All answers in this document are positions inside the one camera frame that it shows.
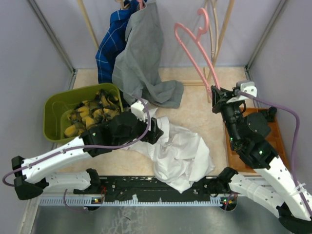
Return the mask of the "light wooden hanger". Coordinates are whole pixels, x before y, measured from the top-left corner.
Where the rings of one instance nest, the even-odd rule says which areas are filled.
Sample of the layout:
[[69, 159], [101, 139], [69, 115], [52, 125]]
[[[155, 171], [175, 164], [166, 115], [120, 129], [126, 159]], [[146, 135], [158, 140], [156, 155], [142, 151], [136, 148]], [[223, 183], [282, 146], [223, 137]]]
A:
[[213, 24], [209, 23], [209, 35], [211, 43], [211, 56], [212, 60], [216, 61], [217, 53], [219, 51], [219, 26], [218, 26], [218, 17], [216, 12], [217, 1], [216, 0], [207, 0], [205, 2], [205, 9], [208, 12], [208, 6], [211, 6], [213, 14]]

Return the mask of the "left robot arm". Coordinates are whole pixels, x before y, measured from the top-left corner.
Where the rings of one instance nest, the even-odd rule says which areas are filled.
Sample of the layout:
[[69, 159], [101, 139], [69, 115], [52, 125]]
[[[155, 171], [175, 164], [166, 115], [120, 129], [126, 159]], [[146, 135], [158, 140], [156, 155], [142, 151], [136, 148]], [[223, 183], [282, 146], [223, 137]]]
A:
[[138, 119], [123, 112], [113, 120], [96, 125], [50, 152], [33, 158], [16, 156], [11, 160], [14, 189], [20, 200], [29, 200], [47, 191], [72, 190], [75, 194], [95, 194], [101, 181], [95, 169], [80, 173], [59, 173], [78, 161], [110, 153], [142, 141], [155, 144], [163, 135], [157, 120]]

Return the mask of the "white shirt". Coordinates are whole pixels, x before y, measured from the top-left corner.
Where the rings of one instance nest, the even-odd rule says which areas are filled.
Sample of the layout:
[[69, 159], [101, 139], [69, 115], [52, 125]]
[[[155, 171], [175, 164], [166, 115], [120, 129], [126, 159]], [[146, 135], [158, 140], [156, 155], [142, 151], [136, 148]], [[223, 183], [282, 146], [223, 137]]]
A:
[[155, 177], [183, 193], [215, 169], [210, 149], [198, 133], [170, 123], [167, 116], [158, 117], [157, 124], [163, 131], [157, 143], [139, 141], [124, 149], [149, 158]]

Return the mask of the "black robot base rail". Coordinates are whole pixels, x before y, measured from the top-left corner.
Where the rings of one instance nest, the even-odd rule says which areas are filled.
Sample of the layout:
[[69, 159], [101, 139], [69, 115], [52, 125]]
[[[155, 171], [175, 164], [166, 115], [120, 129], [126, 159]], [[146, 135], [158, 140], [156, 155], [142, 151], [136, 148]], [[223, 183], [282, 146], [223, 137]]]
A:
[[41, 206], [64, 206], [94, 211], [100, 207], [220, 207], [232, 211], [238, 196], [219, 183], [216, 177], [206, 176], [183, 193], [153, 176], [102, 176], [94, 194], [46, 194]]

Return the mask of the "yellow plaid flannel shirt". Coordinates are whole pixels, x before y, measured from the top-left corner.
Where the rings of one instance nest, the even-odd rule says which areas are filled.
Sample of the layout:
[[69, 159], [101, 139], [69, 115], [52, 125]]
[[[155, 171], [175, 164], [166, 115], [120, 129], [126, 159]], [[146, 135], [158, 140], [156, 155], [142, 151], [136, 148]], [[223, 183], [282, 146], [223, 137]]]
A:
[[80, 136], [86, 130], [111, 121], [121, 113], [120, 98], [104, 89], [97, 91], [94, 99], [80, 102], [66, 115], [71, 125], [64, 130], [64, 137]]

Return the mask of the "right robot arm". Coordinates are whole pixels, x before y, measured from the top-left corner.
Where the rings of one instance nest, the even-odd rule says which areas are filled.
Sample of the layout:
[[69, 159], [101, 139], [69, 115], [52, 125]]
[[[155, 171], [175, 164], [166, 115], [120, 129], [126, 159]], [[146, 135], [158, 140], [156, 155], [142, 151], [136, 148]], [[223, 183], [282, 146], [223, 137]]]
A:
[[238, 193], [261, 205], [276, 216], [293, 234], [312, 232], [312, 195], [284, 165], [277, 150], [266, 140], [271, 132], [262, 113], [243, 115], [246, 99], [256, 98], [256, 87], [237, 85], [231, 91], [211, 86], [212, 112], [221, 114], [231, 145], [239, 158], [261, 175], [270, 191], [226, 167], [218, 175], [218, 188], [224, 193]]

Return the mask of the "grey shirt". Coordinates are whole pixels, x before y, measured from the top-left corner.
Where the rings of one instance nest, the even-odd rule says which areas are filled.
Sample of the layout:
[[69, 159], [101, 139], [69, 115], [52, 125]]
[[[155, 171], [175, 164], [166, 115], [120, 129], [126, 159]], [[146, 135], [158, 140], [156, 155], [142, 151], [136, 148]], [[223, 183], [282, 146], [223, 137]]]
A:
[[163, 108], [180, 107], [184, 86], [180, 81], [162, 81], [159, 76], [164, 43], [156, 1], [130, 16], [125, 30], [125, 49], [116, 57], [112, 81], [128, 104], [137, 97]]

